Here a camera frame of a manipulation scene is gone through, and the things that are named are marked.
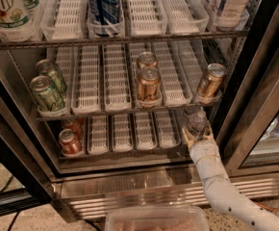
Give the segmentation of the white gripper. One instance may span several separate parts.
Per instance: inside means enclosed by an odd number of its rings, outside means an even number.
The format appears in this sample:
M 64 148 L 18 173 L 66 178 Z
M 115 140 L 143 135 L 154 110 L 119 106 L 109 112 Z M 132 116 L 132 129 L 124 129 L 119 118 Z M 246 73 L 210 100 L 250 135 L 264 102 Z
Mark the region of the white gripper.
M 197 141 L 185 128 L 182 129 L 182 133 L 200 179 L 204 181 L 217 176 L 225 177 L 226 171 L 220 159 L 218 146 L 214 142 L 211 124 L 206 125 L 202 141 Z

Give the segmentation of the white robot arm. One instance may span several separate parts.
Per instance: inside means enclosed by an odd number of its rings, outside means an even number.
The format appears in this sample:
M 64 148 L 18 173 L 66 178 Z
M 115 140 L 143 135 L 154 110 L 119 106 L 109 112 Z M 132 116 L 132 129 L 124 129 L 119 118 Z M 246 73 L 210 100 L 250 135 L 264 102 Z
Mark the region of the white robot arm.
M 253 231 L 279 231 L 279 217 L 251 201 L 230 181 L 211 127 L 204 129 L 202 137 L 195 137 L 186 127 L 182 133 L 211 207 L 239 219 Z

